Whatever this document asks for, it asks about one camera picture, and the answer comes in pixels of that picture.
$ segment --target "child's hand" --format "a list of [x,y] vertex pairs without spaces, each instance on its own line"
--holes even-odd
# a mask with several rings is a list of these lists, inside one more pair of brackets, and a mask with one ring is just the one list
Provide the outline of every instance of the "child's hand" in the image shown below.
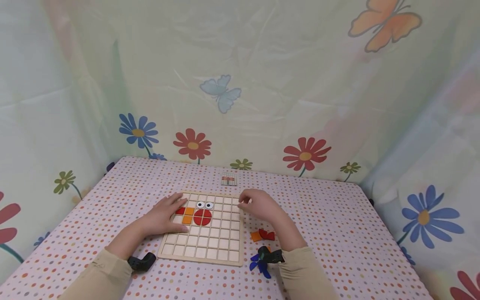
[[278,218],[286,216],[286,213],[278,203],[275,202],[269,194],[262,190],[244,190],[240,194],[239,202],[238,207],[241,210],[251,214],[257,219],[267,221],[270,224]]
[[183,193],[174,193],[170,197],[164,197],[148,213],[136,220],[135,225],[139,226],[146,237],[167,232],[187,232],[186,226],[170,222],[172,214],[187,202],[187,199],[180,199],[182,196]]

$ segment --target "black wrist strap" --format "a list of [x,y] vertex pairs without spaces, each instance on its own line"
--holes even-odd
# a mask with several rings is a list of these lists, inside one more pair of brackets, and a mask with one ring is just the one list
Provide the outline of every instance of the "black wrist strap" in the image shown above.
[[153,264],[155,263],[155,260],[156,260],[155,254],[149,252],[144,256],[143,259],[130,256],[127,262],[133,271],[146,272],[151,268],[151,266],[153,266]]

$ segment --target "orange square piece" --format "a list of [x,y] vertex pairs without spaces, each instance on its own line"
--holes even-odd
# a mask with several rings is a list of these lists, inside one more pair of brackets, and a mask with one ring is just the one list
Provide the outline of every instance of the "orange square piece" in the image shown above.
[[183,216],[182,224],[191,224],[192,220],[193,220],[192,216]]
[[253,241],[262,240],[262,237],[260,236],[260,233],[259,233],[258,231],[250,232],[250,238],[251,238]]
[[195,212],[195,208],[193,207],[187,207],[185,208],[185,214],[188,216],[193,216],[193,213]]

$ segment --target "polka dot tablecloth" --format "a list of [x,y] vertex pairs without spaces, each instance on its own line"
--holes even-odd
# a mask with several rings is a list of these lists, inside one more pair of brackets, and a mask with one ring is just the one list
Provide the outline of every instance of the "polka dot tablecloth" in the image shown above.
[[[220,185],[226,169],[124,157],[0,287],[0,299],[56,299],[127,224],[176,191],[239,195],[266,190],[296,222],[342,299],[431,299],[419,277],[358,185],[235,171],[238,186]],[[244,265],[230,267],[158,259],[134,275],[125,299],[288,299],[276,266],[272,279],[249,270],[263,245],[250,232],[272,231],[245,214]],[[156,253],[161,237],[148,238],[135,256]]]

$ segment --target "blue butterfly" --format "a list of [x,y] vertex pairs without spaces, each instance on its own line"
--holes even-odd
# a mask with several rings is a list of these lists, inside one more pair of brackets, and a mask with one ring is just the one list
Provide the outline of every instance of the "blue butterfly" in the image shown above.
[[236,87],[228,90],[227,84],[232,77],[230,75],[222,75],[220,79],[209,79],[200,85],[200,88],[205,93],[216,98],[218,110],[222,114],[226,114],[233,106],[233,101],[240,97],[241,89]]

